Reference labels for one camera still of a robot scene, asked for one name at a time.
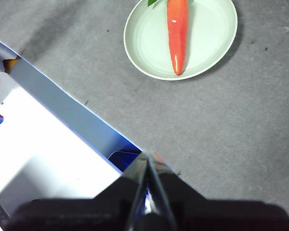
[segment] plate rim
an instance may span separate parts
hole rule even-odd
[[[209,70],[211,67],[213,67],[214,65],[216,65],[225,55],[226,53],[229,51],[230,47],[232,46],[235,38],[236,38],[236,33],[237,33],[237,27],[238,27],[238,19],[237,19],[237,12],[236,12],[236,7],[235,5],[233,4],[232,0],[227,0],[230,2],[230,5],[232,6],[233,8],[233,12],[235,13],[235,30],[234,30],[234,33],[233,33],[233,36],[231,38],[231,41],[228,45],[228,47],[225,49],[225,51],[221,54],[221,56],[216,59],[211,65],[207,66],[206,68],[202,69],[201,71],[198,71],[194,74],[191,74],[191,75],[188,75],[188,76],[184,76],[184,77],[171,77],[171,78],[165,78],[165,77],[158,77],[158,76],[155,76],[155,75],[152,75],[148,72],[146,72],[145,70],[141,69],[135,62],[134,60],[131,58],[129,52],[128,52],[128,49],[126,47],[126,27],[127,27],[127,24],[129,23],[129,20],[130,20],[130,17],[131,15],[134,13],[134,11],[136,10],[137,6],[142,2],[142,1],[146,1],[146,0],[139,0],[139,2],[134,6],[134,8],[132,9],[132,11],[130,12],[129,14],[129,17],[127,18],[126,22],[125,22],[125,26],[124,26],[124,31],[123,31],[123,44],[124,44],[124,50],[125,50],[125,53],[127,54],[127,57],[129,58],[129,60],[131,61],[131,63],[140,71],[142,72],[143,74],[147,75],[147,76],[150,76],[152,78],[156,78],[156,79],[160,79],[160,80],[166,80],[166,81],[177,81],[177,80],[183,80],[183,79],[187,79],[187,78],[192,78],[192,77],[195,77],[197,75],[200,75],[201,73],[203,72],[206,72],[207,70]]]

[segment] carrot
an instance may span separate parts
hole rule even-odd
[[[148,6],[157,0],[148,0]],[[183,72],[188,28],[188,0],[167,2],[168,40],[172,67],[176,75]]]

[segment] white plate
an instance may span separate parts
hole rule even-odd
[[[231,0],[189,0],[189,28],[185,71],[173,72],[168,47],[167,0],[147,6],[141,0],[124,28],[124,48],[134,66],[162,80],[190,78],[215,65],[229,50],[237,29]]]

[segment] gray floor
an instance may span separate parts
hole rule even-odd
[[[0,0],[0,41],[204,196],[289,212],[289,0],[233,2],[230,51],[183,81],[128,60],[123,28],[137,0]]]

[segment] carrot leaf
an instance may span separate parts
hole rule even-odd
[[[148,6],[152,5],[154,2],[156,2],[157,0],[148,0]]]

